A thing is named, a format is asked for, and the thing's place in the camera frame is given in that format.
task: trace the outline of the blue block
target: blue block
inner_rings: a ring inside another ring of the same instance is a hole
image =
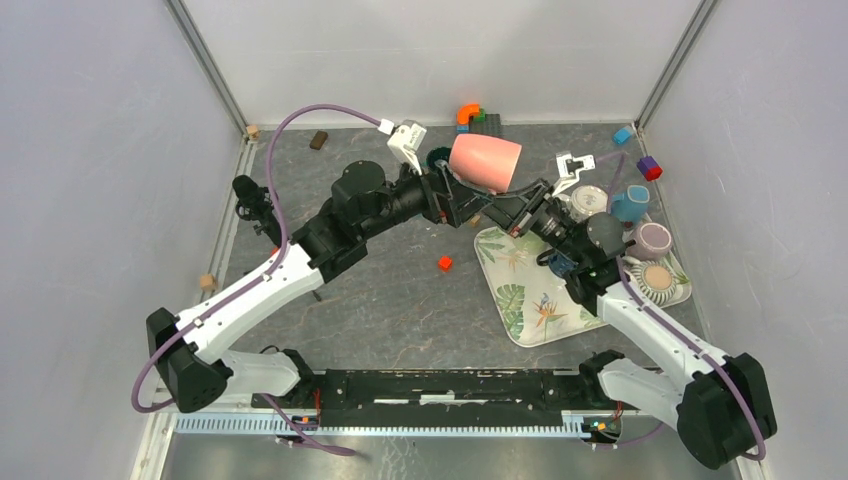
[[[615,135],[612,136],[612,141],[617,143],[618,145],[623,145],[630,140],[630,137],[633,136],[633,129],[631,127],[624,127],[621,130],[615,132]]]

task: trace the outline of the blue cup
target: blue cup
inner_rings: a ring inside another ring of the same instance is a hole
[[[627,191],[613,195],[610,213],[624,223],[625,228],[633,228],[648,212],[651,192],[641,185],[630,185]]]

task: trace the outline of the wooden block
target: wooden block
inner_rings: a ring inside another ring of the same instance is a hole
[[[211,273],[202,275],[200,277],[200,289],[204,292],[214,292],[217,290],[218,280],[215,279],[215,275],[212,275]]]
[[[309,148],[312,150],[321,150],[321,147],[324,146],[324,142],[327,141],[327,137],[329,136],[330,135],[327,132],[318,130],[315,133],[315,136],[312,137],[312,141],[309,142]]]
[[[259,127],[256,125],[248,125],[247,126],[247,136],[250,137],[251,140],[259,139]]]

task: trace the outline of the orange block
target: orange block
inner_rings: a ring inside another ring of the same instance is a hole
[[[443,272],[450,270],[451,266],[453,266],[453,260],[451,260],[450,257],[442,257],[439,259],[439,268],[441,268]]]
[[[464,107],[460,108],[458,112],[456,112],[456,124],[457,125],[468,125],[468,122],[471,121],[471,117],[480,113],[480,104],[478,103],[469,103]]]

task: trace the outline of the tray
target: tray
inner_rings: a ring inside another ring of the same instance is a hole
[[[532,233],[512,238],[497,227],[474,238],[474,251],[507,335],[521,347],[537,347],[606,325],[571,300],[562,279],[536,265],[536,256],[546,249]],[[677,292],[664,306],[668,307],[688,299],[692,284],[674,254],[662,262],[678,282]]]

